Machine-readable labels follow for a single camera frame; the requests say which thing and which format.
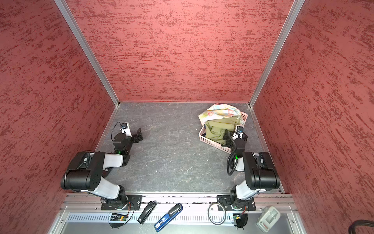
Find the floral pastel skirt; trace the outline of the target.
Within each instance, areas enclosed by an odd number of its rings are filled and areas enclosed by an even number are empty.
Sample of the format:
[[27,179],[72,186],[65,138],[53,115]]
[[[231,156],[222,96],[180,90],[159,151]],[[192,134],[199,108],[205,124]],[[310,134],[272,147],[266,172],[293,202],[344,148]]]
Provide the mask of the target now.
[[241,111],[238,108],[228,105],[228,104],[219,104],[219,103],[213,104],[203,113],[198,115],[201,125],[204,125],[205,122],[207,121],[221,120],[221,119],[227,119],[231,117],[238,117],[239,124],[245,123],[245,120],[242,117]]

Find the left circuit board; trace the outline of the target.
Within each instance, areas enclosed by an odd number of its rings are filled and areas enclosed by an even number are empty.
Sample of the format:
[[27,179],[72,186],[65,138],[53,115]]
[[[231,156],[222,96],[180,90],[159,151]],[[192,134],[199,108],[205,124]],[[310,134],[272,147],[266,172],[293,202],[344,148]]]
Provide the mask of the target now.
[[117,214],[112,213],[110,216],[110,222],[126,222],[128,219],[128,214]]

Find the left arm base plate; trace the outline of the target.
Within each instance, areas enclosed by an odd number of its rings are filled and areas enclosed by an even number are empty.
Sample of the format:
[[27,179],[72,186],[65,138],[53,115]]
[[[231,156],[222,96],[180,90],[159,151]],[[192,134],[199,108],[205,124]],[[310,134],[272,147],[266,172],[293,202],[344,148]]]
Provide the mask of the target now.
[[101,198],[101,210],[103,211],[124,211],[134,209],[138,211],[142,202],[142,195],[126,195],[125,201],[120,199]]

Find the right circuit board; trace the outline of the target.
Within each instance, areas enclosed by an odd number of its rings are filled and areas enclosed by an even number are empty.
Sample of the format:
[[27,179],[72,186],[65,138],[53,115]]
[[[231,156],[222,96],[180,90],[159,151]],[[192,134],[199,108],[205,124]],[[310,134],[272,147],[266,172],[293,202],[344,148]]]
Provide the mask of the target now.
[[248,215],[247,214],[233,214],[233,225],[236,228],[244,229],[247,222],[248,222]]

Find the blue black stapler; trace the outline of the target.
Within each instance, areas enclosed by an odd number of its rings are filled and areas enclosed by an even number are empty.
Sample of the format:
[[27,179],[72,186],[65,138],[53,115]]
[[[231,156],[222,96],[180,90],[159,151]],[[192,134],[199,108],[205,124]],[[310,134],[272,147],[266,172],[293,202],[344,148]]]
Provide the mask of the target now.
[[183,205],[177,203],[174,205],[162,218],[160,218],[154,225],[155,231],[158,233],[166,227],[175,217],[177,217],[183,210]]

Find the pink plastic basket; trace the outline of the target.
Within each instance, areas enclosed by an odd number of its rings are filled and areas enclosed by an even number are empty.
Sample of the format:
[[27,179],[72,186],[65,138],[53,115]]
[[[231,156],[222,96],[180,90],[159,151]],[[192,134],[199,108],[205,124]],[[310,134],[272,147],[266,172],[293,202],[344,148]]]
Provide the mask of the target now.
[[[246,120],[248,118],[248,114],[245,113],[245,112],[241,112],[241,113],[242,113],[242,117],[244,118],[245,123],[246,123]],[[220,144],[220,143],[214,142],[214,141],[209,140],[209,139],[206,138],[206,127],[205,127],[205,124],[202,125],[202,128],[201,128],[198,136],[199,136],[200,141],[202,141],[202,142],[204,142],[204,143],[206,143],[206,144],[208,144],[208,145],[210,145],[210,146],[212,146],[214,148],[217,148],[217,149],[219,149],[221,151],[224,151],[226,153],[230,153],[230,147],[224,147],[224,144]]]

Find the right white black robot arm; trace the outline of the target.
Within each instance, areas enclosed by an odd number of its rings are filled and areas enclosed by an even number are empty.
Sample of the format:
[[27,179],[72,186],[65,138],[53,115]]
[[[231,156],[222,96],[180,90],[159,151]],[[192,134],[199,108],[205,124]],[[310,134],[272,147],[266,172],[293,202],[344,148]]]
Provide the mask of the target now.
[[230,147],[227,174],[244,173],[244,181],[230,190],[229,201],[224,206],[236,211],[253,210],[255,195],[280,187],[280,177],[273,160],[267,152],[247,152],[247,135],[242,130],[226,130],[223,140],[224,146]]

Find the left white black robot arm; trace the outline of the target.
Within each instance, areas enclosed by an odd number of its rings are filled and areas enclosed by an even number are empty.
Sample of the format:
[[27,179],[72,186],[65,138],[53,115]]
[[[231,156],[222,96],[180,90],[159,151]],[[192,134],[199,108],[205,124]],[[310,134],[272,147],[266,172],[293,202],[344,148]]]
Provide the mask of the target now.
[[136,134],[132,135],[127,127],[114,137],[115,151],[113,153],[78,152],[62,177],[61,188],[77,193],[90,193],[100,197],[101,210],[122,211],[133,209],[138,211],[142,196],[126,195],[123,186],[113,184],[105,177],[112,168],[127,166],[132,145],[142,140],[141,128],[136,131]]

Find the olive green skirt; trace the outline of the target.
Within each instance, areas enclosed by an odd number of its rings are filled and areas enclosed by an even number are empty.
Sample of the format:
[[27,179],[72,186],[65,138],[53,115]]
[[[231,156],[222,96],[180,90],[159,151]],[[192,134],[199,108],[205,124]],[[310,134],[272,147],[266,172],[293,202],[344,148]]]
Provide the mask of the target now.
[[205,122],[206,138],[214,142],[224,144],[223,140],[226,130],[234,131],[235,127],[240,124],[242,119],[238,116],[230,118],[216,119]]

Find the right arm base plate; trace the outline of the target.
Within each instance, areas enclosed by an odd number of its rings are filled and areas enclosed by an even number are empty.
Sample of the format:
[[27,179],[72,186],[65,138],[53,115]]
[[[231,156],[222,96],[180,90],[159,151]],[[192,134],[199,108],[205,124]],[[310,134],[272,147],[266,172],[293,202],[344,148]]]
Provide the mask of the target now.
[[242,200],[231,199],[229,195],[218,195],[217,202],[221,204],[226,211],[256,211],[254,198]]

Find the grey plastic holder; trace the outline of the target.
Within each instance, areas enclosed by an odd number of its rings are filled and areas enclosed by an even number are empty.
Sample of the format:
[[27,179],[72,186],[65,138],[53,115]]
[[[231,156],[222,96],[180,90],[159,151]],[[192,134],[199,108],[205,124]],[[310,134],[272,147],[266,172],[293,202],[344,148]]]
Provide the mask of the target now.
[[264,233],[268,233],[270,229],[278,222],[281,214],[278,209],[274,206],[267,206],[260,217],[258,218],[256,225]]

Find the circuit board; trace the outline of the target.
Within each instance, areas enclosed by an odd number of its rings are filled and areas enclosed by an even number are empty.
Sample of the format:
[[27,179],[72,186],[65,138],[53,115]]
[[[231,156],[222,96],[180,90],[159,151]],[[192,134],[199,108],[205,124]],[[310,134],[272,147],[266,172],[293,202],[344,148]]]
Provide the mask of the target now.
[[247,214],[233,214],[233,225],[236,228],[244,229],[247,222],[248,222],[248,215]]
[[110,222],[126,222],[128,219],[128,214],[117,214],[112,213],[110,216]]

